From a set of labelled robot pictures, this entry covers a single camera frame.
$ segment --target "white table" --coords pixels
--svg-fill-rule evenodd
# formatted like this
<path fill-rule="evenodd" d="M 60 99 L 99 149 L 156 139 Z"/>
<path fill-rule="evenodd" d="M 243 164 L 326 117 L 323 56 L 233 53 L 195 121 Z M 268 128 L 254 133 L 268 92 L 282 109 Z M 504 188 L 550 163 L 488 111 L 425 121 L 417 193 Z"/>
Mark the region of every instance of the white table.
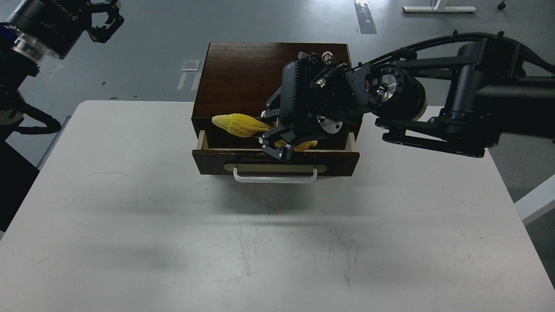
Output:
<path fill-rule="evenodd" d="M 488 153 L 368 115 L 353 177 L 240 184 L 198 173 L 191 108 L 80 105 L 0 241 L 0 311 L 553 311 Z"/>

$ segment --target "metal handle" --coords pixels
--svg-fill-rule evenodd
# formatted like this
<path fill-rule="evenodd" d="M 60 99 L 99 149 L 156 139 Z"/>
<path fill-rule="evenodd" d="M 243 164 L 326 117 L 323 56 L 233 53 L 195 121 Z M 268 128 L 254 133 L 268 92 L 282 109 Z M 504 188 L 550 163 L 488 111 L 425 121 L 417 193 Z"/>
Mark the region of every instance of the metal handle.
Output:
<path fill-rule="evenodd" d="M 233 176 L 237 182 L 241 183 L 312 183 L 316 181 L 318 169 L 312 169 L 311 177 L 242 177 L 239 175 L 237 167 L 233 168 Z"/>

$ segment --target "corn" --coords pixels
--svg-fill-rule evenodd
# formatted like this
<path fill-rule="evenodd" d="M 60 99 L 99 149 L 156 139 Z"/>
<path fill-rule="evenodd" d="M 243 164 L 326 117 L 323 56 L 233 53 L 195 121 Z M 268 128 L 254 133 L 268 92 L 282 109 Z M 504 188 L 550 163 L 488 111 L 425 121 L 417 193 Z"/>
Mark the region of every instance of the corn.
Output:
<path fill-rule="evenodd" d="M 314 140 L 314 141 L 308 141 L 308 142 L 303 142 L 297 146 L 295 146 L 295 148 L 293 149 L 296 152 L 304 152 L 306 151 L 309 147 L 315 147 L 318 144 L 318 141 Z M 285 146 L 286 143 L 284 140 L 279 140 L 275 143 L 276 147 L 280 147 L 280 146 Z"/>
<path fill-rule="evenodd" d="M 218 115 L 212 117 L 212 123 L 225 131 L 248 138 L 259 132 L 270 131 L 271 126 L 243 114 Z"/>

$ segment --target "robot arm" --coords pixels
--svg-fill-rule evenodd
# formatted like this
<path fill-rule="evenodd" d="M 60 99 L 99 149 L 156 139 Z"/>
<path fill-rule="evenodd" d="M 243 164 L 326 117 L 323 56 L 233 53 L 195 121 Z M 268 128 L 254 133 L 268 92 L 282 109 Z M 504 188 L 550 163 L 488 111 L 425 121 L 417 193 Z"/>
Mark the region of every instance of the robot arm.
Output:
<path fill-rule="evenodd" d="M 417 59 L 419 50 L 454 42 L 469 43 L 454 57 Z M 387 142 L 470 157 L 482 157 L 502 132 L 554 138 L 555 78 L 526 77 L 524 61 L 555 73 L 554 65 L 502 33 L 455 31 L 354 68 L 337 65 L 330 55 L 300 53 L 284 67 L 282 86 L 262 114 L 267 121 L 277 117 L 262 150 L 290 159 L 294 146 L 332 137 L 368 112 L 388 130 Z M 416 121 L 426 108 L 417 77 L 451 81 L 440 115 L 427 122 Z M 411 137 L 407 130 L 438 140 Z M 280 139 L 288 144 L 271 148 Z"/>
<path fill-rule="evenodd" d="M 0 24 L 0 139 L 12 132 L 47 134 L 60 130 L 57 120 L 25 103 L 17 91 L 27 76 L 35 77 L 47 56 L 63 59 L 85 31 L 105 43 L 123 24 L 118 0 L 23 0 Z M 103 27 L 92 26 L 92 14 L 107 13 Z M 19 127 L 23 115 L 45 127 Z"/>

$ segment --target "wooden box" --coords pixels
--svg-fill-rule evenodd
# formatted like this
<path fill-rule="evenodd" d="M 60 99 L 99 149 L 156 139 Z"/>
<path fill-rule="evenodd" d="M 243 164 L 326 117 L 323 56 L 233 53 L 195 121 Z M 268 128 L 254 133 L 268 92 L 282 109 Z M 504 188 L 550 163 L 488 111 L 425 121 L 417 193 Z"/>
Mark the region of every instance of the wooden box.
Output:
<path fill-rule="evenodd" d="M 344 127 L 337 137 L 315 149 L 295 152 L 290 162 L 260 150 L 258 140 L 239 138 L 212 124 L 215 115 L 260 116 L 266 101 L 281 86 L 283 66 L 299 52 L 331 51 L 339 63 L 350 63 L 346 44 L 210 43 L 192 122 L 199 143 L 193 157 L 201 174 L 232 174 L 233 167 L 257 175 L 299 175 L 318 168 L 318 175 L 351 176 L 359 159 L 355 139 L 362 121 Z"/>

